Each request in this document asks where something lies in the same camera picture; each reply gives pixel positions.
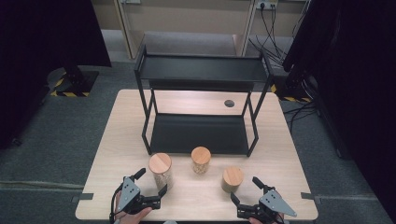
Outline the medium glass jar wooden lid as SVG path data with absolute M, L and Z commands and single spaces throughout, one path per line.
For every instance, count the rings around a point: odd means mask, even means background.
M 196 147 L 191 152 L 192 170 L 196 174 L 204 174 L 209 168 L 211 152 L 206 147 Z

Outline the tall glass jar wooden lid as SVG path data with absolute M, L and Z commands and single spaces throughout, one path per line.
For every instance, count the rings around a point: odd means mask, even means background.
M 172 175 L 172 159 L 166 153 L 156 153 L 151 156 L 148 168 L 153 174 L 158 189 L 167 186 L 168 189 L 174 185 Z

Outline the black metal two-tier shelf rack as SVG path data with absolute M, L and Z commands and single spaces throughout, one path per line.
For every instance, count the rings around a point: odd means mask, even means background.
M 259 140 L 256 118 L 274 73 L 257 57 L 153 54 L 142 48 L 134 66 L 148 154 L 249 156 Z M 225 106 L 233 100 L 234 107 Z

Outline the person's left hand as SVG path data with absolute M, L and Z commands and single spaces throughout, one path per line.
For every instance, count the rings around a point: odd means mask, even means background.
M 151 211 L 152 208 L 148 207 L 134 215 L 120 212 L 119 214 L 115 215 L 114 224 L 139 224 Z

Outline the white power strip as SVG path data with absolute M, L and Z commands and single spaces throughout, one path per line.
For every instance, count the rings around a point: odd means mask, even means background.
M 257 0 L 256 8 L 260 10 L 275 10 L 278 0 Z

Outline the person's right hand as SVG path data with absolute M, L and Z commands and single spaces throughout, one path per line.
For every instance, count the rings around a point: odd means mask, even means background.
M 271 222 L 269 222 L 269 221 L 261 222 L 257 218 L 250 217 L 248 219 L 248 222 L 250 224 L 284 224 L 284 216 L 282 214 L 277 215 L 276 219 L 274 221 L 271 221 Z

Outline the black curtain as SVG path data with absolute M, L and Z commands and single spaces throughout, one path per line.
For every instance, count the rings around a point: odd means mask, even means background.
M 288 89 L 315 79 L 338 155 L 396 222 L 396 0 L 311 0 L 283 67 Z
M 48 75 L 110 66 L 91 0 L 0 0 L 0 149 L 47 93 Z

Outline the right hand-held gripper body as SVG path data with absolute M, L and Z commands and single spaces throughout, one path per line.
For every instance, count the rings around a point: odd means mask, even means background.
M 258 219 L 261 223 L 283 223 L 282 215 L 296 217 L 297 213 L 283 200 L 273 187 L 262 187 L 263 195 L 254 205 L 241 204 L 236 200 L 236 215 L 239 218 Z

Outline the short glass jar wooden lid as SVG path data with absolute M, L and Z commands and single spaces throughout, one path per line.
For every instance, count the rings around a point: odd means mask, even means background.
M 228 166 L 223 170 L 221 188 L 227 192 L 236 192 L 244 181 L 244 173 L 240 167 Z

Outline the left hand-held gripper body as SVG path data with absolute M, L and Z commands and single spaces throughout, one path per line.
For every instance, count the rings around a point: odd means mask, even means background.
M 149 197 L 142 195 L 141 189 L 136 185 L 133 176 L 125 176 L 116 192 L 120 193 L 120 198 L 118 204 L 113 209 L 114 215 L 120 212 L 136 215 L 145 208 L 150 207 L 153 210 L 161 208 L 161 194 Z

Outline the stand base with striped tape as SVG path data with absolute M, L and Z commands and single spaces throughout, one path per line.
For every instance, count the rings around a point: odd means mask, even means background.
M 308 95 L 301 84 L 295 88 L 288 88 L 286 85 L 286 76 L 274 76 L 273 83 L 271 84 L 270 90 L 274 93 L 281 101 L 290 102 L 306 102 L 312 101 L 312 98 Z
M 62 70 L 60 77 L 51 88 L 50 96 L 88 97 L 94 82 L 99 75 L 98 71 L 81 70 L 81 75 L 71 77 Z

